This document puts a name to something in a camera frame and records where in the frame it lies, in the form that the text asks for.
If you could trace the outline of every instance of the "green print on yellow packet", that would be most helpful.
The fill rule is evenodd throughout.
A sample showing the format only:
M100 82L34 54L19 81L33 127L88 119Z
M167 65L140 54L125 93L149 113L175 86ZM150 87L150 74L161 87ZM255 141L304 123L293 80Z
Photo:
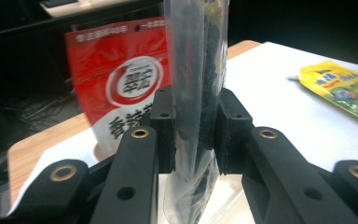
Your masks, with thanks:
M358 72L331 61L300 69L302 85L358 117Z

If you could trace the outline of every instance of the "table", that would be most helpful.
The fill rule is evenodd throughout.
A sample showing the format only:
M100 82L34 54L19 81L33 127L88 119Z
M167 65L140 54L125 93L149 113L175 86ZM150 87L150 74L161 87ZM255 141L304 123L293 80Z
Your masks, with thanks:
M228 48L227 58L234 58L259 45L260 43L250 40L242 41ZM89 127L90 123L86 115L80 114L13 145L7 153L11 203L13 204L16 201L21 186L46 149L85 131Z

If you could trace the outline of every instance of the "transparent plastic bag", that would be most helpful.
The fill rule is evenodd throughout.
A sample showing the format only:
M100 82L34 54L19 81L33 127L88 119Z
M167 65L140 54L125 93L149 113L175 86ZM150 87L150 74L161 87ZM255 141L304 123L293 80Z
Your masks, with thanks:
M164 1L176 146L164 199L170 223L198 223L219 175L213 134L226 73L227 5Z

